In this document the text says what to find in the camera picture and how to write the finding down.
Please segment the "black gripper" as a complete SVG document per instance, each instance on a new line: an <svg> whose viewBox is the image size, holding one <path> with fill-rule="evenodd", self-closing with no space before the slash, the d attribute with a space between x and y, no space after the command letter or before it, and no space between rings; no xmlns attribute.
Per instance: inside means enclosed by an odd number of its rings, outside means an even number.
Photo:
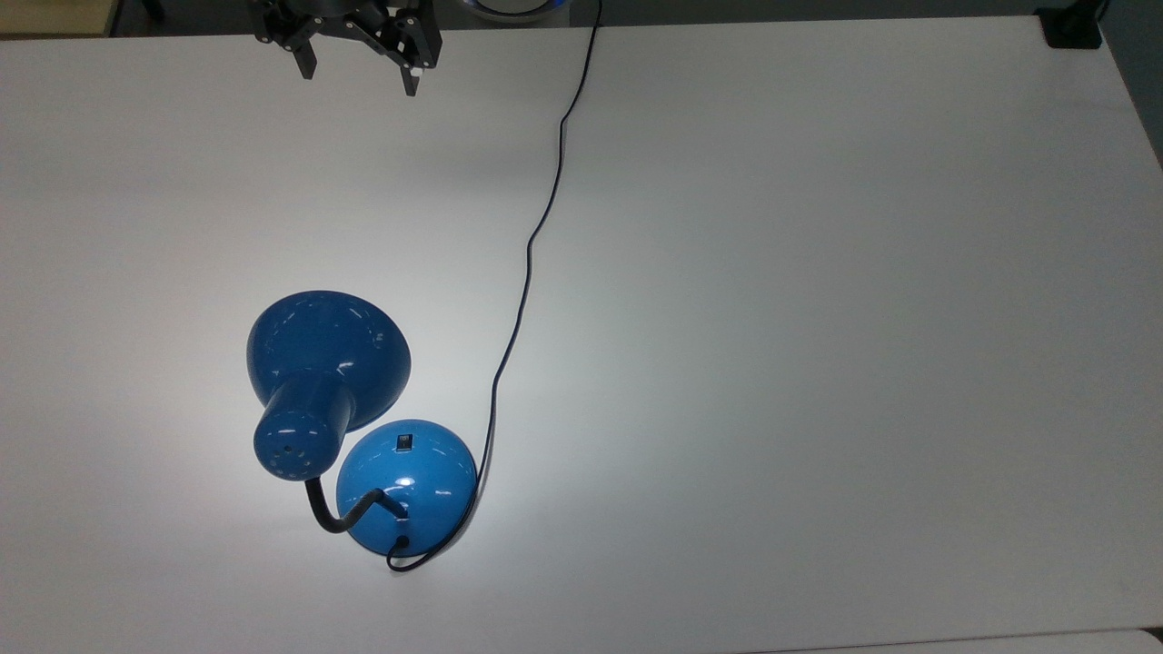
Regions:
<svg viewBox="0 0 1163 654"><path fill-rule="evenodd" d="M373 34L374 54L395 63L404 92L414 98L422 74L438 63L442 37L431 1L254 1L251 29L261 43L293 55L302 78L314 78L316 34L341 36L352 28Z"/></svg>

